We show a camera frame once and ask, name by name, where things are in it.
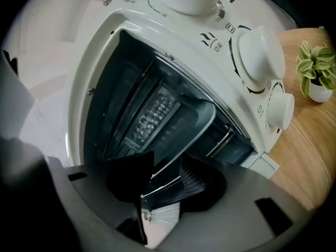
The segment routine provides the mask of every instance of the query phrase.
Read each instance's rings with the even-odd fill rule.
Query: gray panel
[[[78,195],[61,163],[54,158],[49,159],[58,196],[78,233],[83,251],[150,251],[102,221]]]
[[[117,228],[126,219],[132,218],[135,205],[119,200],[107,188],[107,176],[112,164],[81,165],[65,168],[66,173],[86,173],[87,176],[72,181],[72,184],[89,208],[112,228]]]
[[[2,53],[0,72],[0,135],[15,138],[19,136],[34,98],[14,74]]]
[[[159,251],[244,251],[274,238],[255,200],[271,197],[293,221],[307,211],[268,179],[251,170],[218,164],[226,180],[224,196],[209,210],[182,215]]]

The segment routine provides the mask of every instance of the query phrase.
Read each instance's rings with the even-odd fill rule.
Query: screw
[[[94,92],[95,92],[95,88],[88,89],[88,95],[93,95]]]
[[[165,56],[170,60],[170,61],[173,61],[175,58],[173,55],[171,55],[169,52],[166,52],[165,53]]]

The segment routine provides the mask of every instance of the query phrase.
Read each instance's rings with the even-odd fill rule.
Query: printed icon
[[[201,40],[201,42],[203,42],[208,47],[210,47],[211,44],[217,40],[212,33],[202,33],[200,35],[205,38],[205,40]]]
[[[217,53],[220,52],[220,50],[223,47],[223,44],[219,42],[218,39],[212,33],[202,33],[200,35],[205,38],[205,40],[201,40],[201,42],[203,42],[209,48],[213,49],[215,52]]]
[[[226,28],[231,34],[233,34],[233,33],[235,32],[235,30],[236,30],[236,28],[233,27],[233,26],[231,25],[231,23],[228,23],[228,24],[225,26],[225,28]]]

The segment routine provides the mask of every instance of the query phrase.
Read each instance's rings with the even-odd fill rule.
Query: wooden surface
[[[319,28],[285,31],[278,38],[286,59],[283,82],[295,97],[295,110],[290,127],[269,153],[280,165],[271,180],[312,209],[324,202],[336,177],[336,91],[323,104],[305,98],[296,75],[296,56],[303,40],[312,47],[331,43]]]

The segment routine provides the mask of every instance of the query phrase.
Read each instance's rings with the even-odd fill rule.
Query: air fryer
[[[184,198],[179,176],[184,153],[240,165],[254,150],[211,97],[166,56],[122,31],[94,91],[85,128],[84,164],[154,152],[154,171],[141,196],[148,210]]]

